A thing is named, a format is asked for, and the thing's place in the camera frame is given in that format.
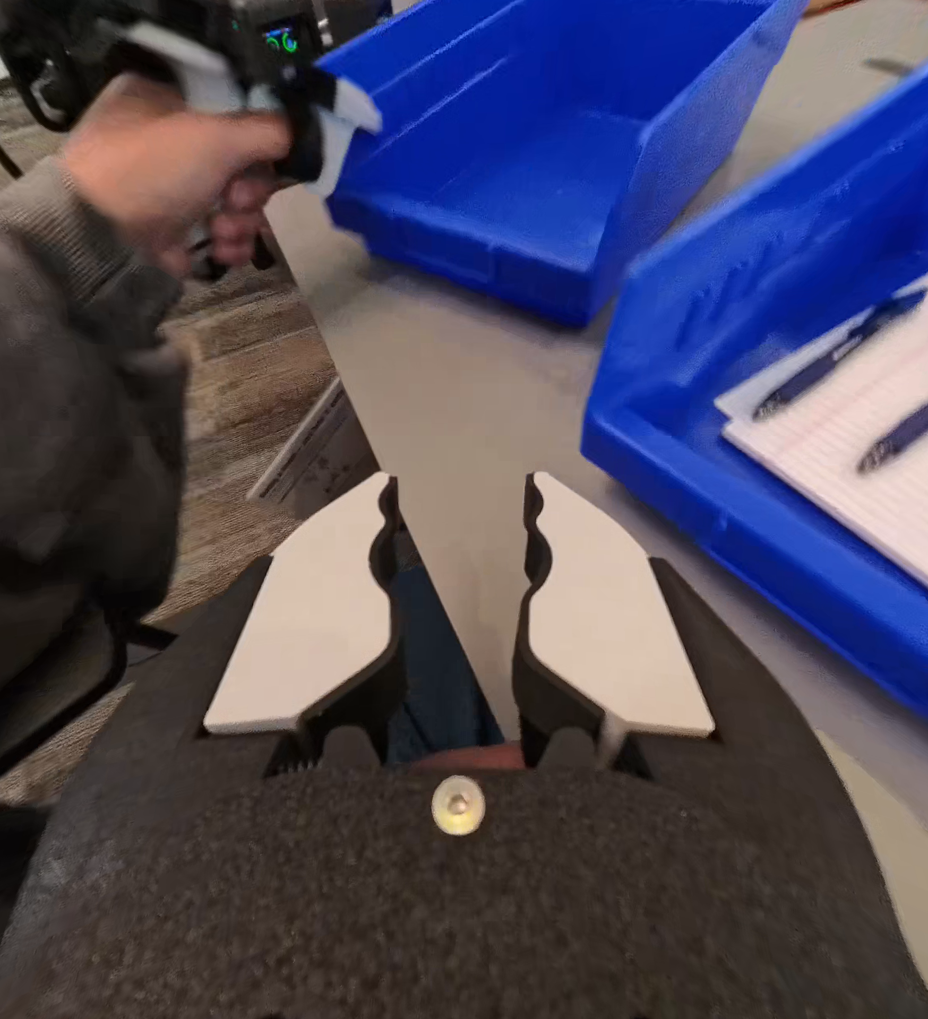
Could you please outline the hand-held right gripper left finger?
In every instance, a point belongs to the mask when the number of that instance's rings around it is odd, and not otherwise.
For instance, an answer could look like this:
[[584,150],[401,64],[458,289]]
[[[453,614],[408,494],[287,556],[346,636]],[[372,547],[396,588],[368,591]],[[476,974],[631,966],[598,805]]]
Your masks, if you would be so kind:
[[377,472],[279,544],[203,717],[207,735],[280,733],[306,764],[388,762],[405,699],[400,517],[397,479]]

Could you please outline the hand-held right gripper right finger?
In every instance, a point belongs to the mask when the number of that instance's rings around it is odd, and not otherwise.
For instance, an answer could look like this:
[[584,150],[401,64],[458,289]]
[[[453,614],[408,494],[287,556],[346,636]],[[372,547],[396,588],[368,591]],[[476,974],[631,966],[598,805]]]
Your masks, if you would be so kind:
[[527,767],[656,771],[713,749],[715,718],[655,562],[552,474],[525,480],[527,589],[512,691]]

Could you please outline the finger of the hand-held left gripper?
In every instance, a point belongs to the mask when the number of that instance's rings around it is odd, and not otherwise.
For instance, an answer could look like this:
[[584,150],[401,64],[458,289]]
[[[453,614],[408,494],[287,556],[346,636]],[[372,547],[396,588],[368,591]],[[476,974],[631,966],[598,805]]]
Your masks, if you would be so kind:
[[321,168],[313,182],[305,189],[318,197],[330,197],[343,172],[354,133],[353,123],[343,119],[320,119]]
[[382,130],[381,111],[357,83],[337,76],[328,70],[317,70],[318,97],[316,106],[339,120],[366,132]]

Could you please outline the blue plastic bin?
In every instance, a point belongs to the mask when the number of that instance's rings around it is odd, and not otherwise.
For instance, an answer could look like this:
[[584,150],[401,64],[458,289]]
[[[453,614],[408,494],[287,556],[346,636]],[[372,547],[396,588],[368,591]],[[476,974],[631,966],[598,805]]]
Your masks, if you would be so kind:
[[732,153],[799,1],[418,2],[319,65],[381,111],[328,199],[369,253],[585,325]]
[[634,266],[581,451],[928,722],[928,589],[721,436],[716,400],[928,273],[928,63]]

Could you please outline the white lined notepad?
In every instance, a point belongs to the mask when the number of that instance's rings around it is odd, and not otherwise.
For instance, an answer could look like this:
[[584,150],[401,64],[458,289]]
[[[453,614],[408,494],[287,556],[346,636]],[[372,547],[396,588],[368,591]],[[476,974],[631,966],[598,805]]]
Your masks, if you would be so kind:
[[856,472],[925,403],[928,309],[784,413],[759,424],[723,414],[722,436],[928,589],[928,434],[871,474]]

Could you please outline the blue pen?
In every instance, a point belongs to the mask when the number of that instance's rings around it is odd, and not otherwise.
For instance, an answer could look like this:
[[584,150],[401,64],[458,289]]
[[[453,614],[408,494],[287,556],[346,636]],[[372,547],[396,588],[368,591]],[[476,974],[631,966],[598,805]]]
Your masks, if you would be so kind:
[[904,452],[928,434],[928,403],[900,420],[889,432],[879,437],[856,465],[860,475],[871,474]]
[[872,308],[862,321],[847,330],[844,337],[832,348],[805,365],[759,403],[751,414],[751,420],[757,423],[767,421],[798,401],[833,374],[840,363],[857,350],[916,310],[927,294],[928,287],[919,287],[886,299]]

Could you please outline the person's left forearm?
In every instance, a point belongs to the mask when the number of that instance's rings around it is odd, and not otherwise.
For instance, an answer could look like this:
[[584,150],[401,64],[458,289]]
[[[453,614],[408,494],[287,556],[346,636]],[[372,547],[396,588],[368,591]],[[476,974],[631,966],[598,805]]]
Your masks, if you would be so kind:
[[185,483],[181,287],[55,157],[0,192],[0,690],[84,608],[165,598]]

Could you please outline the person's left hand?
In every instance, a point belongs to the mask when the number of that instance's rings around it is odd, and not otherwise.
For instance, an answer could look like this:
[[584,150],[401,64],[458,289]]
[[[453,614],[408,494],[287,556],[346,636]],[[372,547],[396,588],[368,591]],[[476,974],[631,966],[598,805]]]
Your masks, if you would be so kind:
[[89,107],[57,161],[118,237],[184,278],[200,224],[216,262],[252,260],[277,189],[271,167],[291,142],[278,114],[200,112],[166,83],[123,74]]

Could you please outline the black battery charger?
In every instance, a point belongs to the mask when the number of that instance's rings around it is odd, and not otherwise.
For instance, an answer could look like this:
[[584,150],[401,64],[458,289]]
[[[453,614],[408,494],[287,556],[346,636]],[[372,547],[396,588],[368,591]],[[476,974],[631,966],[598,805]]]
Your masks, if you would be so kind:
[[271,81],[287,66],[308,66],[328,38],[311,1],[242,1],[231,7],[235,53],[247,79]]

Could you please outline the printed floor sheet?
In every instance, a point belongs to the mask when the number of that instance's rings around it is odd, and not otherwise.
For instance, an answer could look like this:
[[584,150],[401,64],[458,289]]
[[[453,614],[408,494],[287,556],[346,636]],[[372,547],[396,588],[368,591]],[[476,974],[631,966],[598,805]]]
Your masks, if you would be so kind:
[[306,521],[379,470],[341,378],[334,378],[248,491]]

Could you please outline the black office chair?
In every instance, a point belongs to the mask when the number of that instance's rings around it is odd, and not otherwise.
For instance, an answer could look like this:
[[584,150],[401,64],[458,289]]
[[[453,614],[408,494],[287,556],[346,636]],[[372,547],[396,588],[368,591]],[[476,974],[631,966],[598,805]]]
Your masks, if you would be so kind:
[[0,779],[78,719],[124,678],[134,646],[154,653],[176,639],[144,624],[84,612],[0,689]]

